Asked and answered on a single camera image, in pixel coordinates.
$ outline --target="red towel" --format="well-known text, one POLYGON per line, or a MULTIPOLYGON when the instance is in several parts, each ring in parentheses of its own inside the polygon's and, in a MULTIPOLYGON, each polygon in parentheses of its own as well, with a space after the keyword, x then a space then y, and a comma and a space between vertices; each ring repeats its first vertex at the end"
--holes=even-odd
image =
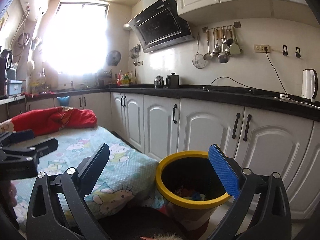
POLYGON ((92 110, 60 106, 17 115, 0 123, 0 129, 2 132, 32 129, 35 136, 39 136, 62 128, 89 128, 96 125, 97 117, 92 110))

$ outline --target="yellow trash can rim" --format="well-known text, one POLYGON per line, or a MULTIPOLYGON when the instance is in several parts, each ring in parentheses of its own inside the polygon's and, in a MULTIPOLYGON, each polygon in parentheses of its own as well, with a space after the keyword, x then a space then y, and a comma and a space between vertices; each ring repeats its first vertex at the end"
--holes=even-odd
POLYGON ((175 160, 188 158, 188 157, 199 157, 199 158, 206 158, 206 159, 209 158, 208 153, 204 151, 183 151, 183 152, 174 153, 165 157, 162 161, 160 161, 160 164, 156 169, 156 187, 158 191, 171 203, 177 206, 189 208, 189 209, 215 208, 217 206, 222 205, 226 201, 228 201, 231 198, 231 196, 228 193, 225 193, 222 196, 211 199, 211 200, 195 201, 195 200, 188 200, 188 199, 179 197, 167 189, 167 187, 163 184, 161 179, 162 171, 168 164, 174 162, 175 160))

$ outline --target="silver bolt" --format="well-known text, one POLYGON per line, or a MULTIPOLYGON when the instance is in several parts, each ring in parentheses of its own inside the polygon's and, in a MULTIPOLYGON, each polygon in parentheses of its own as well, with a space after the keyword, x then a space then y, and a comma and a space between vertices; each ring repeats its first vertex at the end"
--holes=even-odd
POLYGON ((75 168, 70 168, 70 169, 67 170, 67 173, 70 174, 70 175, 74 174, 75 172, 76 172, 75 168))
POLYGON ((248 168, 244 168, 244 169, 242 170, 242 172, 243 172, 245 175, 250 175, 250 174, 251 174, 251 170, 248 169, 248 168))
POLYGON ((45 173, 43 171, 41 171, 39 174, 38 174, 38 178, 43 178, 45 176, 45 173))
POLYGON ((279 178, 280 178, 280 174, 277 173, 277 172, 274 172, 272 175, 273 175, 273 177, 276 178, 276 179, 279 179, 279 178))

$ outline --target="power outlet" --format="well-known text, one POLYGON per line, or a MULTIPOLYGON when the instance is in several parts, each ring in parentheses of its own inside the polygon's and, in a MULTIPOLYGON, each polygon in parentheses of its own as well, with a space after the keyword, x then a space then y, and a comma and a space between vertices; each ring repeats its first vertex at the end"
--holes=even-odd
POLYGON ((254 45, 254 52, 266 52, 265 50, 264 50, 264 47, 267 47, 267 53, 270 53, 271 52, 271 50, 270 50, 270 46, 269 45, 254 45))

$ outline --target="window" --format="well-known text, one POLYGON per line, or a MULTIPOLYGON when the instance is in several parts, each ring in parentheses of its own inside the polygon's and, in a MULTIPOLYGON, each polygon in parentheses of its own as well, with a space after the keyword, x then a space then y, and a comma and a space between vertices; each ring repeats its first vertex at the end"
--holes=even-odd
POLYGON ((101 69, 107 57, 108 5, 62 2, 44 37, 44 60, 59 73, 101 69))

